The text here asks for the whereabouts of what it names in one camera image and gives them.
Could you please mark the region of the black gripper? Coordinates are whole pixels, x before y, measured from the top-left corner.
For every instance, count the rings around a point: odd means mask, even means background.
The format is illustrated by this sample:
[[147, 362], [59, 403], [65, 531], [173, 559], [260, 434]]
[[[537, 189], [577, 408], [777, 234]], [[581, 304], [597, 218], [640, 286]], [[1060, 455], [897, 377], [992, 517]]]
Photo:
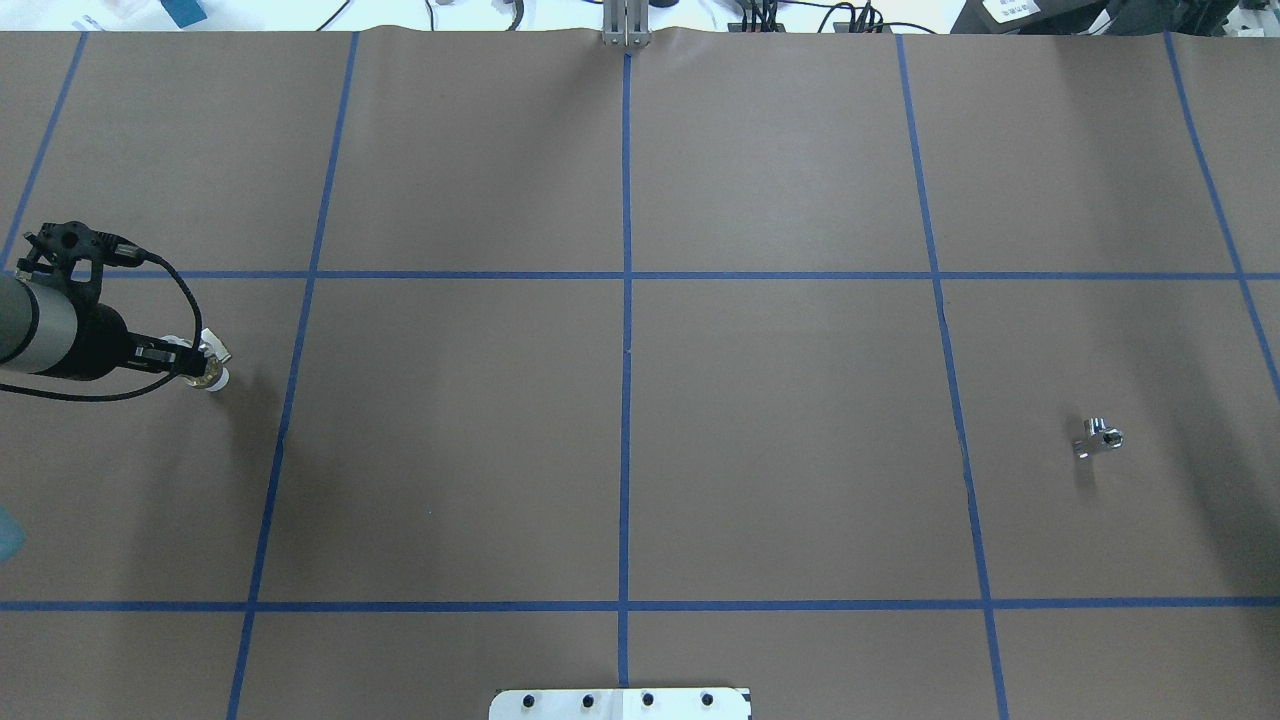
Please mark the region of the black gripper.
[[170, 270], [168, 261], [82, 222], [45, 223], [26, 241], [29, 251], [17, 261], [18, 373], [90, 382], [116, 369], [174, 372], [177, 346], [131, 332], [101, 300], [105, 268]]

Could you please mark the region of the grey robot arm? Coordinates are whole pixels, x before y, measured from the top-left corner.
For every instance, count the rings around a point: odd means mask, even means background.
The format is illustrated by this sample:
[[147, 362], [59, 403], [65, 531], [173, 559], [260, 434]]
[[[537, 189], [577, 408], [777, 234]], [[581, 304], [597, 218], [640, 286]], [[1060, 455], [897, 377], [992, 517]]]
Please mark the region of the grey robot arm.
[[3, 369], [91, 382], [116, 369], [168, 373], [184, 361], [186, 347], [131, 332], [101, 301], [106, 266], [137, 268], [155, 255], [82, 222], [45, 223], [26, 241], [15, 274], [3, 277]]

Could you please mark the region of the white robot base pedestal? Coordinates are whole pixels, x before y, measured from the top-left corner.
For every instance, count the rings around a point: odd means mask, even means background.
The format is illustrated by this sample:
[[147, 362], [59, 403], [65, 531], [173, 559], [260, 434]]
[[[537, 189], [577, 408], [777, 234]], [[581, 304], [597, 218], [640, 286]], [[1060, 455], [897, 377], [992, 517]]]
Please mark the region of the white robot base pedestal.
[[750, 691], [732, 687], [502, 691], [489, 719], [751, 719]]

